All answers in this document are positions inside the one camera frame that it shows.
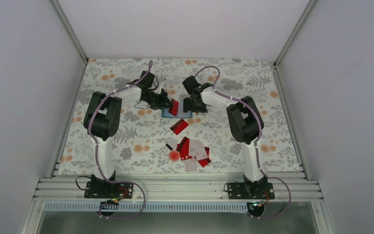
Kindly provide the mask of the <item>blue leather card holder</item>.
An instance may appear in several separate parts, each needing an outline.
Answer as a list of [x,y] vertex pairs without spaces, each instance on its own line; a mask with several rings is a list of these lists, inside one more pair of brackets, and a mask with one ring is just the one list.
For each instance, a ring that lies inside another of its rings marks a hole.
[[177,111],[170,112],[169,108],[165,108],[162,110],[161,117],[163,118],[193,118],[193,113],[191,111],[184,112],[183,103],[180,102],[178,105]]

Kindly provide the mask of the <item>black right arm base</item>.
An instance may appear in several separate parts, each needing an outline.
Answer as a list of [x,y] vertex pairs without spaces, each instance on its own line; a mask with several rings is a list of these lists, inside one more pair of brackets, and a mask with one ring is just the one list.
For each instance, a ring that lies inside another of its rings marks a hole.
[[224,191],[227,192],[229,199],[274,199],[273,184],[268,182],[266,176],[258,181],[251,182],[243,176],[243,182],[229,180],[224,185]]

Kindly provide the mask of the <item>red card with black stripe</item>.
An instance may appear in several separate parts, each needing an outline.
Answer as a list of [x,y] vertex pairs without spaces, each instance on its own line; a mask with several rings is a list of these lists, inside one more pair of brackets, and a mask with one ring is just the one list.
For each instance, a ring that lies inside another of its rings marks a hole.
[[171,99],[171,107],[169,107],[168,112],[172,116],[177,117],[178,110],[179,110],[179,102],[174,99]]

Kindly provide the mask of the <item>small red card right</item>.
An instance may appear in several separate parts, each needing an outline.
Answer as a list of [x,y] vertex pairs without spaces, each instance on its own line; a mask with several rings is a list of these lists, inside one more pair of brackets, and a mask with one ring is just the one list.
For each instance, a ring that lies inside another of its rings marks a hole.
[[207,156],[209,156],[209,150],[210,150],[209,147],[205,147],[205,151],[206,151],[206,155],[207,155]]

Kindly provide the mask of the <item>white card with red circle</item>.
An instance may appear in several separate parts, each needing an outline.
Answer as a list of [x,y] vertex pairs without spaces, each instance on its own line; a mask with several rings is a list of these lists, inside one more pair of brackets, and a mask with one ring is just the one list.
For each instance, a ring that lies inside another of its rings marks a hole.
[[166,144],[166,147],[169,149],[168,158],[170,161],[178,161],[180,159],[180,154],[176,150],[176,147],[173,147],[169,144]]

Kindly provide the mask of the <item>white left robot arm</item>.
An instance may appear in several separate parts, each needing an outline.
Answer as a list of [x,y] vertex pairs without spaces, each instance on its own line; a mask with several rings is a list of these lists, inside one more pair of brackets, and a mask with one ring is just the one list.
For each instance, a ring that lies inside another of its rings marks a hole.
[[101,179],[96,190],[103,197],[110,197],[116,191],[113,182],[115,169],[112,162],[112,138],[119,129],[122,106],[133,102],[145,102],[153,110],[173,106],[156,75],[143,71],[139,79],[111,94],[94,92],[85,114],[83,125],[93,143],[93,175]]

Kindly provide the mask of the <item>aluminium corner post right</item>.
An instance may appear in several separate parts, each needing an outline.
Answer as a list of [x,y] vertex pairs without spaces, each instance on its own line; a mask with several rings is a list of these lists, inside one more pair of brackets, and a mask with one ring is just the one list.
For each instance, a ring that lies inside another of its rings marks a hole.
[[303,26],[305,20],[307,19],[307,17],[309,16],[312,8],[315,6],[316,4],[316,0],[309,0],[304,11],[302,12],[301,16],[299,17],[295,27],[293,28],[293,30],[291,31],[291,34],[289,35],[288,39],[286,40],[282,50],[280,51],[279,55],[277,56],[276,60],[273,62],[273,65],[274,67],[277,69],[278,66],[281,64],[283,58],[285,57],[288,49],[290,48],[290,46],[292,45],[294,39],[296,38],[296,36],[298,35],[301,27]]

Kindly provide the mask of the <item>aluminium corner post left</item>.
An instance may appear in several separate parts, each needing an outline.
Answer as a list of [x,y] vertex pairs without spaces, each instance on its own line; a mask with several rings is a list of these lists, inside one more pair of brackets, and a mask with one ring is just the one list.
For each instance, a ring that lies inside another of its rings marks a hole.
[[76,36],[70,22],[68,21],[67,16],[66,16],[66,14],[64,13],[64,11],[61,7],[61,4],[59,3],[58,0],[50,0],[50,2],[54,6],[55,11],[56,11],[59,19],[61,20],[61,22],[63,24],[63,27],[67,31],[67,34],[68,34],[69,38],[71,39],[71,41],[72,41],[74,47],[76,48],[77,52],[79,53],[82,61],[85,64],[87,64],[88,63],[88,57],[86,56],[86,54],[84,52],[84,49],[83,49],[81,43],[79,42],[78,37]]

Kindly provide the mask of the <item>aluminium rail frame front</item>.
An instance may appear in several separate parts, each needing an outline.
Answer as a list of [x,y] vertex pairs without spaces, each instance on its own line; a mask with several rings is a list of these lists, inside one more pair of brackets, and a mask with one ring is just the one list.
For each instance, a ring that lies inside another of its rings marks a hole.
[[[222,176],[133,176],[131,181],[141,188],[134,188],[132,201],[198,201],[224,202],[228,195],[224,191],[227,177]],[[284,178],[284,183],[271,180],[275,194],[274,202],[320,201],[323,195],[317,181],[308,181],[302,177]],[[85,178],[53,177],[40,179],[33,198],[37,200],[83,200]]]

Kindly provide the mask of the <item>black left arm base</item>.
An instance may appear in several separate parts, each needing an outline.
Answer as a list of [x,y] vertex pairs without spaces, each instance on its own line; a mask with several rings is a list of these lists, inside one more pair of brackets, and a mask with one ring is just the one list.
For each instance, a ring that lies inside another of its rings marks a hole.
[[91,175],[90,181],[87,182],[84,197],[85,198],[105,198],[105,199],[122,199],[132,198],[134,189],[133,183],[108,183],[102,178]]

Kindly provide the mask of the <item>aluminium corner post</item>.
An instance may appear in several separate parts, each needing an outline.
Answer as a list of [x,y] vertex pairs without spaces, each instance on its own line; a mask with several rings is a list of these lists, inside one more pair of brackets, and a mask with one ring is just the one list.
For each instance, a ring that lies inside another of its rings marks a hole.
[[309,16],[312,8],[315,6],[316,4],[316,0],[309,0],[304,11],[302,12],[301,16],[299,17],[295,27],[293,28],[293,30],[291,31],[291,34],[289,35],[288,39],[286,40],[282,50],[280,51],[279,55],[277,56],[276,60],[273,62],[273,65],[274,67],[277,69],[278,66],[281,64],[283,58],[285,57],[288,49],[290,48],[290,46],[292,45],[294,39],[296,38],[296,36],[298,35],[301,27],[303,26],[305,20],[307,19],[307,17]]
[[50,0],[50,2],[54,6],[55,11],[56,11],[59,19],[61,20],[61,22],[63,24],[63,27],[67,31],[67,34],[68,34],[69,38],[71,39],[71,41],[72,41],[74,47],[76,48],[77,52],[79,53],[82,61],[85,64],[87,64],[88,63],[88,57],[86,56],[86,54],[84,52],[84,49],[83,49],[81,43],[79,42],[78,37],[76,36],[70,22],[68,21],[67,16],[66,16],[66,14],[64,13],[64,11],[61,7],[61,4],[59,3],[58,0]]

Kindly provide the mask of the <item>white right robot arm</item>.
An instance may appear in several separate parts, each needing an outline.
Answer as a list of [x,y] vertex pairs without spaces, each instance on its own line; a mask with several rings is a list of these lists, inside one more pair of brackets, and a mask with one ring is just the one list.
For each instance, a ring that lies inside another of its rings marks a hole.
[[253,99],[228,96],[212,88],[210,83],[200,84],[193,76],[187,77],[182,85],[189,94],[183,100],[185,112],[206,113],[208,105],[225,109],[231,134],[242,144],[244,192],[249,198],[257,198],[263,192],[262,184],[267,182],[267,177],[258,162],[257,146],[251,146],[261,136],[264,126]]

